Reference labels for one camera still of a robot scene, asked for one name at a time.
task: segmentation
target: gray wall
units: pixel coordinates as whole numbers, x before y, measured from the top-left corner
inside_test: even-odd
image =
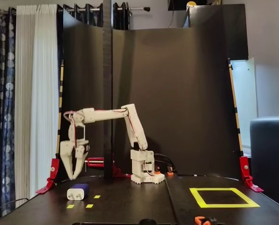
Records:
[[[279,116],[279,0],[224,0],[246,6],[249,56],[255,60],[258,116]]]
[[[0,0],[0,8],[32,4],[68,4],[76,2],[98,6],[102,0]],[[130,7],[151,7],[151,12],[135,11],[131,18],[132,29],[166,28],[172,12],[167,0],[129,0]],[[279,0],[224,0],[224,4],[246,5],[247,31],[250,58],[255,59],[258,115],[279,115]],[[174,13],[172,27],[182,27],[185,12]]]
[[[124,0],[113,0],[121,5]],[[168,11],[167,0],[125,0],[129,7],[150,7],[150,12],[133,11],[131,17],[131,29],[152,29],[167,28],[172,19],[172,12]],[[0,0],[0,8],[7,9],[9,6],[17,5],[39,5],[39,4],[67,4],[71,7],[74,3],[79,7],[84,7],[86,3],[99,6],[102,0]],[[185,21],[185,11],[174,12],[172,28],[183,27]]]

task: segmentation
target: small box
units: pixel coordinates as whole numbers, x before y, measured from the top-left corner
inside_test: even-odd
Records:
[[[66,196],[68,200],[82,200],[88,195],[88,184],[74,184],[67,190]]]

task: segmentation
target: black pole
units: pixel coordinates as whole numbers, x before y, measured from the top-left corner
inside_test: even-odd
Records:
[[[103,0],[103,106],[112,109],[112,0]],[[112,121],[104,121],[104,178],[112,179]]]

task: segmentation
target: red bracket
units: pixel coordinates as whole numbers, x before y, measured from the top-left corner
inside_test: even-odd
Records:
[[[38,194],[44,194],[49,191],[54,184],[54,179],[56,178],[56,174],[59,170],[59,159],[53,158],[51,162],[51,170],[50,170],[50,177],[47,179],[48,183],[45,187],[36,191]]]
[[[123,174],[120,168],[113,163],[112,164],[112,174],[115,178],[122,178],[122,177],[131,177],[131,174]]]
[[[255,192],[263,192],[263,189],[253,184],[253,177],[250,175],[250,171],[249,171],[248,157],[241,156],[239,160],[240,160],[241,171],[242,171],[242,180],[244,181],[245,185]]]

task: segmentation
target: curtain rod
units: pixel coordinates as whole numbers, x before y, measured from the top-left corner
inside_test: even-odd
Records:
[[[129,10],[130,11],[132,11],[132,10],[134,10],[134,11],[135,10],[144,10],[146,12],[150,12],[150,7],[132,7],[132,8],[129,8]],[[67,11],[68,12],[74,12],[74,9],[71,8],[71,9],[68,9]],[[79,9],[77,9],[77,11],[78,12],[85,12],[85,8],[79,8]],[[91,8],[90,11],[91,12],[97,12],[97,11],[100,11],[100,8]],[[7,14],[8,14],[8,11],[0,10],[0,16],[7,15]]]

